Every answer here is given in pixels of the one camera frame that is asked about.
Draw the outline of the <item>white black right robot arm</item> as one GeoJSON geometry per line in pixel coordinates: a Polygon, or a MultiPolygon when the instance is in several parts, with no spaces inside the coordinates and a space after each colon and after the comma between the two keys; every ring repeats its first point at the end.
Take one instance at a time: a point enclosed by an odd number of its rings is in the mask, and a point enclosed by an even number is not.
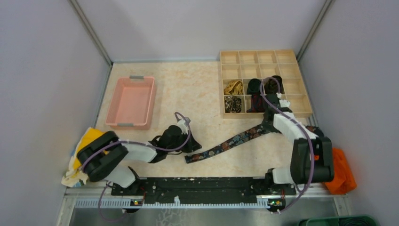
{"type": "Polygon", "coordinates": [[[270,178],[265,181],[265,189],[277,194],[284,184],[307,184],[330,182],[335,171],[332,155],[332,142],[325,136],[319,136],[307,129],[286,107],[285,100],[277,94],[263,96],[264,119],[271,127],[284,135],[293,144],[289,166],[268,170],[270,178]]]}

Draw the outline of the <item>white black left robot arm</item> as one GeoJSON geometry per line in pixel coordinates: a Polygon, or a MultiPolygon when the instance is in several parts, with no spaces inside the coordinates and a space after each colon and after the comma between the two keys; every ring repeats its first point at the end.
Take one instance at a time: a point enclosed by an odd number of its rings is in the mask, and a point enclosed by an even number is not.
{"type": "Polygon", "coordinates": [[[135,195],[141,189],[141,182],[133,170],[121,166],[120,162],[157,163],[173,152],[192,153],[201,148],[182,121],[169,126],[162,135],[147,143],[121,140],[114,131],[88,128],[76,146],[70,168],[83,184],[88,180],[108,180],[122,186],[128,194],[135,195]]]}

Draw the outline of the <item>navy floral tie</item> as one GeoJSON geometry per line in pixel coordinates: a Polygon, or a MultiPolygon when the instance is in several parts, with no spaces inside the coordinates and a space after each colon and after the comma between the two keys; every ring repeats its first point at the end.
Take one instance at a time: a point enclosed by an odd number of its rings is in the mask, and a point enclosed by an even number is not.
{"type": "Polygon", "coordinates": [[[213,157],[215,155],[221,154],[227,150],[237,147],[243,143],[246,143],[252,139],[258,138],[260,136],[266,135],[268,133],[280,133],[276,128],[270,124],[259,124],[248,130],[245,130],[229,139],[223,143],[201,153],[185,156],[185,162],[187,164],[202,161],[213,157]]]}

